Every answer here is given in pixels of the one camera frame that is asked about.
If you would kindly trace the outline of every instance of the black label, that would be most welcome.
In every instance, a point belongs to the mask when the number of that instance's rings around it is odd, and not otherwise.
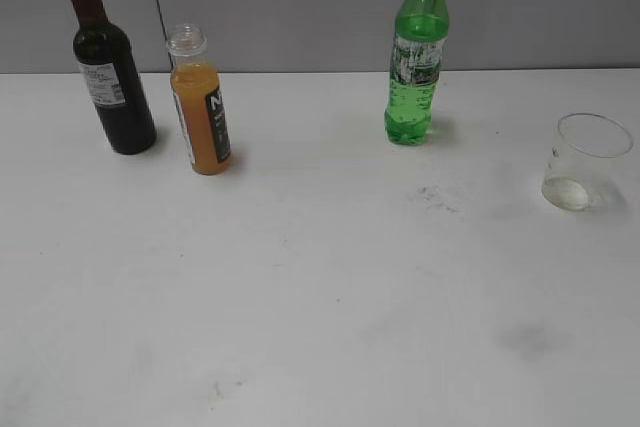
[[[229,134],[227,134],[227,121],[224,118],[224,106],[222,105],[220,87],[210,94],[207,94],[205,101],[207,103],[207,113],[209,114],[213,144],[216,147],[216,157],[220,164],[231,155]]]

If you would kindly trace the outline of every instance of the clear plastic cup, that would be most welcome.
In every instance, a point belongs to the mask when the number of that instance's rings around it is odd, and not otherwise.
[[[633,147],[621,124],[598,114],[570,114],[558,121],[542,194],[561,209],[581,211],[619,198],[615,160]]]

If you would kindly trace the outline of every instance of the bottle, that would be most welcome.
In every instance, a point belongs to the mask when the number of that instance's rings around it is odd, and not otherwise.
[[[169,32],[173,60],[171,89],[191,167],[199,174],[219,174],[231,164],[231,147],[220,92],[220,78],[207,62],[207,39],[195,24]]]
[[[119,154],[142,152],[156,130],[129,39],[109,22],[102,0],[71,2],[80,23],[73,51],[111,147]]]
[[[445,0],[404,0],[395,20],[385,112],[387,136],[394,143],[417,145],[426,139],[448,32]]]

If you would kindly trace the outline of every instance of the clear plastic bottle neck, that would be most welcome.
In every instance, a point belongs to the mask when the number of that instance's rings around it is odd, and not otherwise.
[[[174,65],[206,63],[207,38],[195,24],[180,24],[167,36],[167,50]]]

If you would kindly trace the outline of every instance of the green bottle label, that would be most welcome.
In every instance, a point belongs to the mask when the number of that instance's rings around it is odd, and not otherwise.
[[[416,42],[396,33],[391,54],[391,80],[408,86],[435,84],[440,76],[445,40]]]

